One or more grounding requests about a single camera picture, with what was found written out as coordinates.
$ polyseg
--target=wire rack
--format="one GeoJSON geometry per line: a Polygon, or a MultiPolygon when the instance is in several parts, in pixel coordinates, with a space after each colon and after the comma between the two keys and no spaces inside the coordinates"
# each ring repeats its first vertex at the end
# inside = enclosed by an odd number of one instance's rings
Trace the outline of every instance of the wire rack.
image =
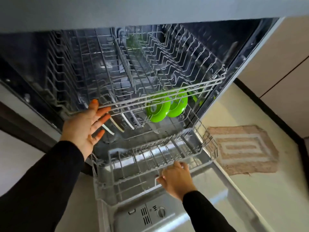
{"type": "Polygon", "coordinates": [[[202,143],[196,139],[194,128],[190,128],[129,150],[110,150],[108,161],[96,161],[99,198],[113,206],[153,190],[160,169],[175,160],[187,162],[190,170],[195,171],[218,155],[212,137],[201,138],[202,143]]]}
{"type": "Polygon", "coordinates": [[[180,24],[126,27],[118,38],[112,28],[53,31],[45,91],[67,115],[93,98],[112,106],[112,116],[133,115],[151,106],[154,94],[165,98],[185,89],[184,97],[205,98],[225,73],[222,62],[180,24]]]}

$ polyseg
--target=open dishwasher door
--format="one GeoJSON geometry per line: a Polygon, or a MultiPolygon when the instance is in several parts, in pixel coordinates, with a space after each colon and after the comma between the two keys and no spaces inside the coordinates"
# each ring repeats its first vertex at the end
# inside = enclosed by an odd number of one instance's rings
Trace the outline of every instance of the open dishwasher door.
{"type": "MultiPolygon", "coordinates": [[[[235,210],[239,195],[232,193],[233,186],[214,164],[217,144],[201,119],[280,22],[252,19],[3,34],[2,90],[59,132],[63,121],[85,110],[92,99],[101,107],[111,106],[112,118],[91,161],[100,229],[122,231],[126,220],[133,222],[128,216],[140,213],[137,208],[161,197],[158,214],[144,224],[156,230],[176,215],[186,217],[183,210],[176,212],[179,206],[172,200],[169,206],[160,203],[169,196],[161,196],[155,181],[175,160],[186,161],[200,183],[204,175],[221,175],[218,192],[200,190],[213,203],[218,198],[235,210]],[[168,213],[174,216],[166,220],[168,213]],[[152,224],[154,218],[158,224],[152,224]]],[[[23,114],[21,107],[12,109],[23,114]]],[[[257,212],[245,201],[240,204],[249,215],[241,220],[259,231],[257,212]]],[[[143,221],[139,219],[141,231],[143,221]]]]}

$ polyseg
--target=bath mat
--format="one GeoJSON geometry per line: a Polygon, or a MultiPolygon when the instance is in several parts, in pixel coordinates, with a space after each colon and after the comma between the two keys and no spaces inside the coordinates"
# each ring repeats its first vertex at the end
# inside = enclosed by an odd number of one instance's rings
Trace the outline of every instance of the bath mat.
{"type": "Polygon", "coordinates": [[[229,175],[275,173],[279,154],[266,131],[257,126],[209,127],[218,144],[218,163],[229,175]]]}

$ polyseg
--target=black sleeve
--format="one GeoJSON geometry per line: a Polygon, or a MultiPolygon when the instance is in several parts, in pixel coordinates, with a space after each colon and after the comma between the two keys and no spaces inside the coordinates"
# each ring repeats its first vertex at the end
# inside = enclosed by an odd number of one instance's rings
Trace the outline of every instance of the black sleeve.
{"type": "Polygon", "coordinates": [[[191,191],[185,194],[182,204],[196,232],[236,232],[201,192],[191,191]]]}
{"type": "Polygon", "coordinates": [[[0,197],[0,231],[54,231],[84,157],[71,142],[58,142],[0,197]]]}

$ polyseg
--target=hand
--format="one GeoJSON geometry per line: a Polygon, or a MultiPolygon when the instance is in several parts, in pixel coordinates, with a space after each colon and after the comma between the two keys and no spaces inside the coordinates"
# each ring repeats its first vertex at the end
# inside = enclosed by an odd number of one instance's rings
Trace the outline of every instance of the hand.
{"type": "Polygon", "coordinates": [[[86,160],[105,130],[101,130],[94,138],[91,135],[111,117],[110,114],[106,114],[110,109],[105,107],[98,110],[98,100],[92,100],[88,110],[64,122],[60,141],[70,141],[75,144],[86,160]]]}
{"type": "Polygon", "coordinates": [[[197,190],[193,184],[189,167],[183,162],[175,161],[173,165],[164,169],[161,176],[157,179],[157,182],[160,183],[171,196],[181,201],[185,194],[197,190]]]}

